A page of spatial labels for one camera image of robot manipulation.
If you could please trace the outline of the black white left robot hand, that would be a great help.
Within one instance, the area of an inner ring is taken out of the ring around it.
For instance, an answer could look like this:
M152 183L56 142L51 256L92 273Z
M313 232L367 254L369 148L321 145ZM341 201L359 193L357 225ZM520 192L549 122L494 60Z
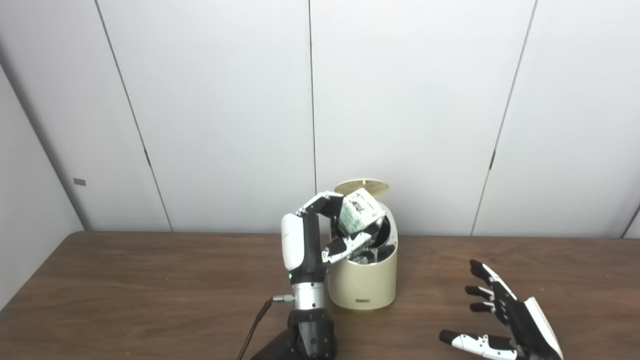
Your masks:
M373 242L386 215L362 188L350 195L323 191L286 214L281 221L281 243L291 285L322 283L331 265ZM334 221L337 230L337 237L327 246L320 241L319 216Z

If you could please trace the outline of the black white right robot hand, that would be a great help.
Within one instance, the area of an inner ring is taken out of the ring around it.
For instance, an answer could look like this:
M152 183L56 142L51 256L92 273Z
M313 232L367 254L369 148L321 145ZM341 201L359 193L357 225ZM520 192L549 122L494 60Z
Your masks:
M478 260L470 260L470 272L486 287L467 285L470 296L483 301L470 304L474 313L491 313L510 329L512 337L456 332L443 329L439 341L489 360L563 360L562 348L553 328L531 296L520 300L498 273Z

